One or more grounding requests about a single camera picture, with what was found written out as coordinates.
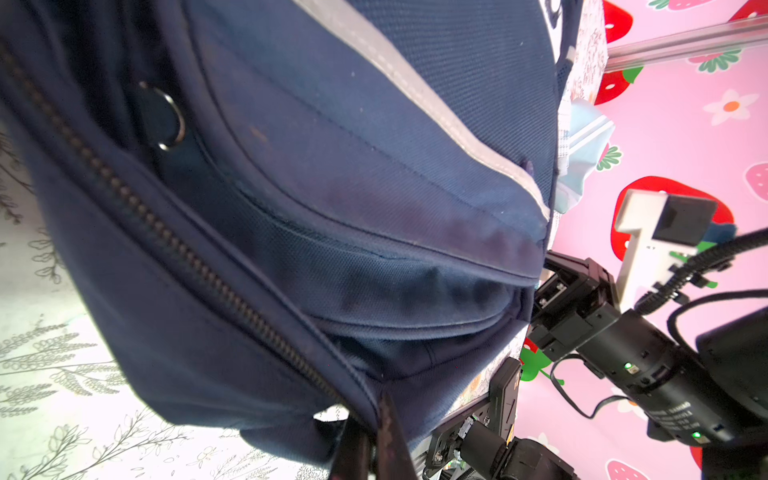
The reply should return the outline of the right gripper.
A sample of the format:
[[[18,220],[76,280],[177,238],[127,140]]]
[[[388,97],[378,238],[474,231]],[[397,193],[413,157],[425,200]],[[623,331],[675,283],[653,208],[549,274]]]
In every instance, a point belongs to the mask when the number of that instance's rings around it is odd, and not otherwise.
[[[580,359],[648,418],[660,441],[715,444],[744,431],[744,409],[703,366],[642,315],[620,312],[614,279],[592,259],[550,252],[529,339],[554,363]]]

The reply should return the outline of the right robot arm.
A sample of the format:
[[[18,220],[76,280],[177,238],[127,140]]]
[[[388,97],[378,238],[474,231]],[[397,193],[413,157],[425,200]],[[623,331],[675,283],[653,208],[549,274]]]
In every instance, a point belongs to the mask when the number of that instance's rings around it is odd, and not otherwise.
[[[716,245],[675,268],[672,277],[626,311],[616,285],[590,259],[549,253],[549,279],[535,295],[530,341],[553,366],[578,360],[610,381],[617,399],[636,403],[647,434],[701,452],[705,479],[767,475],[767,312],[756,310],[686,342],[680,318],[708,304],[763,299],[763,289],[687,300],[682,287],[764,247],[765,230]]]

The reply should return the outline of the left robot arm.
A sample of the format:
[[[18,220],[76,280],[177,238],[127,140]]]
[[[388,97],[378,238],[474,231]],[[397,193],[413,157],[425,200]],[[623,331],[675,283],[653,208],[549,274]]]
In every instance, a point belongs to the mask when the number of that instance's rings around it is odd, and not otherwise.
[[[444,420],[413,457],[389,395],[380,401],[375,434],[345,422],[330,479],[575,479],[572,466],[530,439],[514,436],[521,363],[506,358],[488,395]]]

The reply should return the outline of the navy blue student backpack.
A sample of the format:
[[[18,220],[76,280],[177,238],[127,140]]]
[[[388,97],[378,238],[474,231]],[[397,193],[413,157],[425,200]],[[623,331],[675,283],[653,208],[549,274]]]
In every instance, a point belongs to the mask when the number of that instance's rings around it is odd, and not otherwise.
[[[578,1],[5,1],[1,115],[137,395],[326,466],[531,321]]]

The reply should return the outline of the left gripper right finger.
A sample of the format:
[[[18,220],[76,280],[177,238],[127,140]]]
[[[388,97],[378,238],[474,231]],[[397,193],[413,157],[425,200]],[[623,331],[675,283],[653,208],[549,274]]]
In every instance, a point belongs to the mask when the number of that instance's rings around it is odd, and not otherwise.
[[[394,401],[387,392],[381,396],[379,410],[376,478],[378,480],[416,480],[416,471],[399,415]]]

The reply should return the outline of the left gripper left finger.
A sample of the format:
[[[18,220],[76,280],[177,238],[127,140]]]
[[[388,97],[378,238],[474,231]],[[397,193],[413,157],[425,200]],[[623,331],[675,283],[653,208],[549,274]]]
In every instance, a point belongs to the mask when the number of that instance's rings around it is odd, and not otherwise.
[[[330,468],[329,480],[366,480],[371,462],[371,437],[355,419],[348,418]]]

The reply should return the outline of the light blue cloth pouch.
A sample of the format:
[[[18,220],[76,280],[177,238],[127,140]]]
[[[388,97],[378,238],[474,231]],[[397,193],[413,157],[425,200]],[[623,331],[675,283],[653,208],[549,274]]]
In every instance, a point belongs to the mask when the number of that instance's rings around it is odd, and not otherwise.
[[[583,198],[587,178],[598,163],[615,131],[615,123],[584,99],[571,102],[569,124],[561,137],[566,155],[558,161],[554,209],[565,214]]]

